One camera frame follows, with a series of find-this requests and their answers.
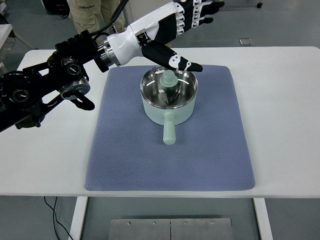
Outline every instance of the person's leg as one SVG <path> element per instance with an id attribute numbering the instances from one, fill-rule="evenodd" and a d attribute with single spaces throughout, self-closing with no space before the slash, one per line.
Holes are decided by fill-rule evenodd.
<path id="1" fill-rule="evenodd" d="M 120 4 L 120 0 L 101 0 L 101 15 L 105 24 L 109 24 L 111 20 L 111 16 L 114 14 L 116 8 Z M 114 22 L 115 29 L 118 33 L 122 33 L 125 31 L 125 16 L 124 13 L 121 12 L 119 17 Z"/>
<path id="2" fill-rule="evenodd" d="M 75 29 L 78 33 L 90 33 L 100 29 L 101 0 L 67 0 Z"/>

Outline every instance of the saucepan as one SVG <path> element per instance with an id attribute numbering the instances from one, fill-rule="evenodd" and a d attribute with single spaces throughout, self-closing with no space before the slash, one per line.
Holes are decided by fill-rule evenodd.
<path id="1" fill-rule="evenodd" d="M 198 90 L 196 76 L 190 71 L 156 66 L 143 76 L 140 90 L 146 115 L 163 125 L 163 142 L 174 144 L 175 125 L 186 121 L 194 111 Z"/>

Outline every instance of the gray floor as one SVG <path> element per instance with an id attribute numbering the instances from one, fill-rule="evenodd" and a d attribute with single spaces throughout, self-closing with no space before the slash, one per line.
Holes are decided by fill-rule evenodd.
<path id="1" fill-rule="evenodd" d="M 225 7 L 214 16 L 212 24 L 190 30 L 172 41 L 172 47 L 239 47 L 239 38 L 251 38 L 254 47 L 262 46 L 315 46 L 320 48 L 320 1 L 316 0 L 266 0 L 261 9 L 258 0 L 226 0 Z M 6 0 L 6 19 L 14 31 L 38 49 L 54 49 L 55 44 L 76 34 L 73 22 L 59 15 L 48 14 L 40 0 Z M 16 70 L 23 56 L 30 50 L 19 40 L 3 61 L 9 71 Z M 74 197 L 59 197 L 58 220 L 70 228 Z M 164 199 L 169 208 L 154 207 L 156 199 L 115 200 L 91 198 L 85 220 L 83 239 L 107 239 L 111 218 L 150 216 L 231 216 L 221 213 L 228 204 L 244 204 L 251 213 L 248 200 Z M 320 200 L 318 199 L 266 199 L 274 240 L 320 239 Z M 139 214 L 138 209 L 145 209 Z M 52 212 L 40 196 L 0 196 L 0 239 L 31 240 L 57 239 Z M 246 215 L 250 223 L 253 215 Z M 68 239 L 61 227 L 57 227 L 61 239 Z M 255 239 L 256 224 L 243 228 L 242 237 Z"/>

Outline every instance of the robotic arm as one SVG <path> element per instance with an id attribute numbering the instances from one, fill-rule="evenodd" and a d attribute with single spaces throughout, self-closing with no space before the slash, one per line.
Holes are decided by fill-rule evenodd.
<path id="1" fill-rule="evenodd" d="M 223 5 L 223 1 L 174 0 L 133 22 L 125 32 L 109 35 L 101 45 L 88 31 L 56 44 L 46 62 L 0 77 L 0 132 L 13 125 L 18 129 L 40 127 L 45 115 L 63 100 L 93 110 L 95 105 L 85 97 L 90 85 L 83 66 L 91 60 L 102 72 L 134 57 L 145 57 L 172 70 L 201 72 L 201 65 L 165 44 L 191 28 L 211 23 L 213 18 L 205 16 L 217 13 Z M 45 69 L 48 74 L 41 75 L 39 71 Z M 55 90 L 59 95 L 43 103 L 42 98 Z"/>

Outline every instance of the blue mat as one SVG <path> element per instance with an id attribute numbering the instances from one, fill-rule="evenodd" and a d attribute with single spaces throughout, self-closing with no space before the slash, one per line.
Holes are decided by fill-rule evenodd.
<path id="1" fill-rule="evenodd" d="M 89 191 L 240 191 L 255 186 L 233 79 L 225 66 L 195 72 L 194 112 L 163 143 L 144 112 L 140 82 L 151 66 L 112 68 L 86 172 Z"/>

